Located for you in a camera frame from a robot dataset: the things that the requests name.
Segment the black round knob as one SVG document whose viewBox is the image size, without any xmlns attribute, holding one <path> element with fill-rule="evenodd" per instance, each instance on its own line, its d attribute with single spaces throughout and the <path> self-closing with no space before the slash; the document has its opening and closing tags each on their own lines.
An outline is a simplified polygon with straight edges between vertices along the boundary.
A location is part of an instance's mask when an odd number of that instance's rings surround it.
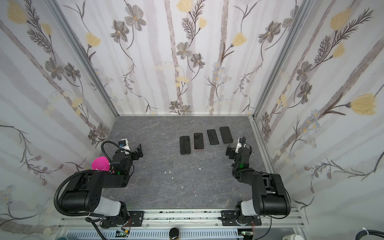
<svg viewBox="0 0 384 240">
<path fill-rule="evenodd" d="M 179 240 L 180 239 L 180 230 L 178 228 L 171 228 L 169 231 L 170 240 Z"/>
</svg>

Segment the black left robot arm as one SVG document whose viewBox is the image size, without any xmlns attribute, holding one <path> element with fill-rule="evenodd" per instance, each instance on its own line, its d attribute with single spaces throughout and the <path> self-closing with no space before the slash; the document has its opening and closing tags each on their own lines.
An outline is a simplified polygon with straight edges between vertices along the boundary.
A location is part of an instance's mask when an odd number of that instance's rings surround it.
<svg viewBox="0 0 384 240">
<path fill-rule="evenodd" d="M 102 197 L 102 190 L 128 185 L 135 171 L 134 161 L 144 156 L 142 145 L 131 150 L 126 139 L 118 143 L 104 141 L 101 151 L 107 158 L 107 169 L 84 170 L 69 176 L 58 186 L 54 206 L 64 216 L 110 219 L 122 225 L 130 219 L 126 204 Z"/>
</svg>

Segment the aluminium mounting rail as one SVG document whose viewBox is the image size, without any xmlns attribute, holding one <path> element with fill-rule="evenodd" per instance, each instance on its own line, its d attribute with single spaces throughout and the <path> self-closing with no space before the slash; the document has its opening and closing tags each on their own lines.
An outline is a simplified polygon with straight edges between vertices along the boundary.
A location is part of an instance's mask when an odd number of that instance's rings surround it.
<svg viewBox="0 0 384 240">
<path fill-rule="evenodd" d="M 305 223 L 296 208 L 291 210 L 289 216 L 277 219 L 269 216 L 259 216 L 261 226 L 253 227 L 232 227 L 223 226 L 220 220 L 221 211 L 233 209 L 146 209 L 128 210 L 144 211 L 144 220 L 141 227 L 130 227 L 138 230 L 170 229 L 219 229 L 219 228 L 238 228 L 238 229 L 268 229 L 268 228 L 292 228 L 304 229 Z"/>
</svg>

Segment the magenta plastic goblet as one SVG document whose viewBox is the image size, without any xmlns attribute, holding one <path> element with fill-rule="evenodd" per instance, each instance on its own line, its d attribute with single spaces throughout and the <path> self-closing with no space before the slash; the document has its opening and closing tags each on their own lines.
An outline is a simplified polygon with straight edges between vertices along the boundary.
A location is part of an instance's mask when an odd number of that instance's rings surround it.
<svg viewBox="0 0 384 240">
<path fill-rule="evenodd" d="M 96 158 L 91 165 L 93 170 L 97 171 L 110 171 L 111 165 L 107 157 Z"/>
</svg>

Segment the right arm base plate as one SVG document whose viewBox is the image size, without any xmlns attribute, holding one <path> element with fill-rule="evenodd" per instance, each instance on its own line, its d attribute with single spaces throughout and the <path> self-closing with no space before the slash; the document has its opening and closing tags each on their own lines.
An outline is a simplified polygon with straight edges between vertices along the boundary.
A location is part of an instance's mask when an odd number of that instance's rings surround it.
<svg viewBox="0 0 384 240">
<path fill-rule="evenodd" d="M 262 225 L 259 216 L 243 216 L 234 210 L 221 211 L 220 220 L 222 221 L 222 225 L 227 227 L 253 227 Z"/>
</svg>

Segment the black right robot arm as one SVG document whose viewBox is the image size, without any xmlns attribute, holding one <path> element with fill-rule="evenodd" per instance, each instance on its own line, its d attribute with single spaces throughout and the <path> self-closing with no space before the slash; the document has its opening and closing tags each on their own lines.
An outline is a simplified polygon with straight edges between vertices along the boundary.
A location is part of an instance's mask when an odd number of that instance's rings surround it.
<svg viewBox="0 0 384 240">
<path fill-rule="evenodd" d="M 278 174 L 260 172 L 250 167 L 252 147 L 227 146 L 226 156 L 233 160 L 232 176 L 240 183 L 251 186 L 252 198 L 239 201 L 235 206 L 235 220 L 239 224 L 253 221 L 258 216 L 282 219 L 292 208 L 291 199 Z"/>
</svg>

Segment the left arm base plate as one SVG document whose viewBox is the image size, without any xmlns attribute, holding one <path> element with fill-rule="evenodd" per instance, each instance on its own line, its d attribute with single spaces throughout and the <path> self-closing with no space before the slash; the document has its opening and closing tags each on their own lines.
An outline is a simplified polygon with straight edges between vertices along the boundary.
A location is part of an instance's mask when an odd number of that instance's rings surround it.
<svg viewBox="0 0 384 240">
<path fill-rule="evenodd" d="M 114 227 L 141 227 L 144 220 L 144 211 L 128 211 L 115 217 L 106 217 L 100 222 L 103 229 Z"/>
</svg>

